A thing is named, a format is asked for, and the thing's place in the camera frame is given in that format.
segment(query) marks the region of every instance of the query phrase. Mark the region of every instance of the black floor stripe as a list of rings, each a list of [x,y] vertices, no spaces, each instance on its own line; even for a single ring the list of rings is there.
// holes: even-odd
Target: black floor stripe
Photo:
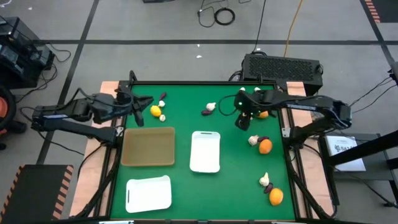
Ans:
[[[359,1],[361,2],[361,5],[363,7],[363,10],[365,11],[366,16],[368,17],[368,20],[371,24],[374,35],[376,35],[377,40],[379,41],[379,45],[381,47],[381,50],[383,51],[384,56],[386,57],[386,59],[388,61],[388,64],[392,65],[394,63],[394,59],[392,58],[391,53],[386,45],[386,42],[384,41],[383,36],[381,35],[380,30],[377,27],[377,24],[373,19],[371,11],[368,9],[368,6],[366,5],[365,0],[359,0]]]
[[[41,40],[40,43],[79,44],[80,40]],[[84,44],[98,45],[167,45],[167,44],[255,44],[255,40],[84,40]],[[398,45],[398,40],[384,41]],[[259,44],[285,45],[286,40],[259,40]],[[289,45],[380,45],[378,40],[291,40]]]
[[[65,102],[70,84],[72,82],[72,78],[75,74],[75,70],[76,70],[77,64],[79,62],[81,51],[83,50],[84,40],[86,40],[91,23],[93,22],[93,18],[94,18],[95,11],[98,6],[98,2],[99,2],[99,0],[93,1],[93,5],[91,6],[90,13],[88,14],[85,28],[83,29],[83,33],[81,34],[80,41],[78,43],[75,55],[73,57],[71,65],[70,65],[67,78],[65,80],[65,83],[63,84],[63,88],[62,88],[60,98],[58,99],[57,104],[63,104]],[[40,150],[40,154],[39,154],[39,157],[37,158],[36,164],[44,164],[45,158],[47,157],[47,153],[50,148],[50,144],[51,144],[50,141],[52,140],[53,136],[54,136],[53,131],[48,132],[47,135],[45,136],[46,140],[43,142],[43,146]]]

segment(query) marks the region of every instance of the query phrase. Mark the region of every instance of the white label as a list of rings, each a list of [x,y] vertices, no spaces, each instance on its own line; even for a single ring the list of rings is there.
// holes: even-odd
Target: white label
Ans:
[[[57,119],[57,118],[67,118],[68,116],[65,114],[55,114],[55,115],[47,115],[47,116],[43,116],[45,118],[48,119]]]
[[[299,110],[312,110],[316,111],[317,108],[314,106],[302,106],[302,105],[286,105],[288,108],[294,108],[294,109],[299,109]]]

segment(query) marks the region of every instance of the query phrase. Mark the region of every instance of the purple onion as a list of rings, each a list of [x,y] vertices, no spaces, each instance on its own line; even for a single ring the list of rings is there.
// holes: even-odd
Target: purple onion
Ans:
[[[264,194],[268,194],[274,188],[274,184],[269,183],[266,189],[264,190]]]
[[[211,111],[208,111],[208,110],[203,110],[203,111],[201,111],[201,114],[203,115],[203,116],[208,116],[208,115],[211,115],[213,112],[211,112]]]
[[[166,98],[166,92],[163,92],[159,98],[159,100],[163,100],[164,98]]]
[[[266,140],[266,139],[269,139],[269,137],[267,137],[267,136],[259,137],[257,139],[257,142],[260,143],[260,142],[262,142],[263,140]]]

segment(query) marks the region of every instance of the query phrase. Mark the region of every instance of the tan plastic tray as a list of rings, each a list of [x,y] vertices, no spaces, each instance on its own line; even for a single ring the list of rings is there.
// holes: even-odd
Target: tan plastic tray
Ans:
[[[132,128],[124,132],[121,163],[124,166],[174,164],[174,128]]]

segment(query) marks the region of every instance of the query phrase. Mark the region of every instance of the yellow cable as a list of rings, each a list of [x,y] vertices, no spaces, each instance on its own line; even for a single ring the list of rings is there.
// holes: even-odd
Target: yellow cable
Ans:
[[[293,18],[293,21],[292,21],[292,25],[290,25],[289,34],[287,35],[287,40],[286,40],[284,57],[286,56],[287,47],[289,46],[290,33],[292,32],[292,29],[293,29],[293,26],[294,26],[294,22],[296,21],[297,14],[299,13],[299,10],[301,8],[301,4],[302,3],[303,3],[303,0],[300,0],[300,4],[298,4],[297,10],[296,10],[296,14],[294,15],[294,18]]]

